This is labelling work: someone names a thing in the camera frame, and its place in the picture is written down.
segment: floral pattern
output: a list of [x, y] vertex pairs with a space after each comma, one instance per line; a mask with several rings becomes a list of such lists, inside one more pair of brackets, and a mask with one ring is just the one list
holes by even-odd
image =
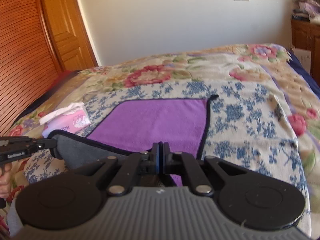
[[[320, 192], [320, 178], [314, 175], [320, 170], [320, 101], [289, 67], [289, 59], [290, 54], [276, 44], [240, 44], [87, 69], [16, 122], [8, 134], [39, 137], [41, 115], [71, 102], [85, 103], [92, 121], [79, 132], [85, 136], [124, 100], [207, 98], [218, 93], [219, 99], [211, 105], [214, 118], [203, 154], [286, 180], [303, 191], [308, 202], [304, 168], [309, 186], [319, 189], [311, 192], [315, 203], [320, 199], [313, 195]], [[294, 93], [293, 84], [299, 88]], [[305, 96], [297, 98], [298, 93]], [[269, 148], [262, 149], [260, 143], [266, 140]], [[24, 174], [34, 182], [65, 169], [63, 161], [42, 151], [28, 160]], [[310, 233], [308, 208], [300, 229]]]

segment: bed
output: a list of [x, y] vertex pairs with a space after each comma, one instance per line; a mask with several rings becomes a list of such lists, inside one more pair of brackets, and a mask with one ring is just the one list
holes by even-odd
[[[162, 54], [83, 70], [31, 105], [8, 135], [39, 138], [44, 129], [39, 124], [41, 117], [71, 102], [84, 102], [92, 123], [77, 136], [124, 150], [146, 150], [152, 140], [161, 138], [154, 126], [159, 127], [170, 116], [175, 115], [179, 125], [186, 122], [182, 117], [189, 116], [189, 121], [193, 113], [201, 113], [196, 120], [205, 120], [204, 105], [212, 95], [219, 98], [209, 103], [211, 117], [204, 139], [200, 136], [186, 146], [186, 140], [174, 137], [171, 140], [180, 142], [172, 150], [185, 147], [200, 159], [215, 155], [291, 183], [306, 199], [298, 227], [318, 237], [320, 232], [313, 225], [320, 222], [320, 88], [297, 58], [276, 44]], [[127, 104], [126, 110], [120, 108], [125, 108], [123, 103]], [[111, 117], [121, 120], [121, 125], [112, 123]], [[138, 118], [144, 120], [147, 133], [123, 128]], [[197, 131], [203, 126], [203, 122], [191, 122]], [[99, 129], [108, 133], [97, 136]], [[135, 132], [139, 143], [130, 140]], [[142, 136], [147, 139], [139, 141]], [[4, 234], [13, 198], [29, 183], [66, 170], [66, 163], [53, 158], [48, 150], [14, 163], [13, 191], [7, 199], [9, 205], [1, 211]]]

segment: cartoon character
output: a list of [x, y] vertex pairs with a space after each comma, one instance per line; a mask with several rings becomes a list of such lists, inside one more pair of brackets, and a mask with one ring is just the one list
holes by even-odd
[[86, 125], [90, 124], [90, 121], [86, 116], [79, 114], [73, 118], [72, 124], [76, 128], [82, 128], [82, 127], [85, 127]]

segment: purple towel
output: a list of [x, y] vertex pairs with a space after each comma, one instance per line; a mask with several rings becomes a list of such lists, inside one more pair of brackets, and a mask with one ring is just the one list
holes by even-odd
[[196, 157], [206, 123], [206, 102], [207, 99], [125, 101], [88, 138], [133, 152], [150, 149], [154, 142], [168, 142], [172, 152], [188, 152]]

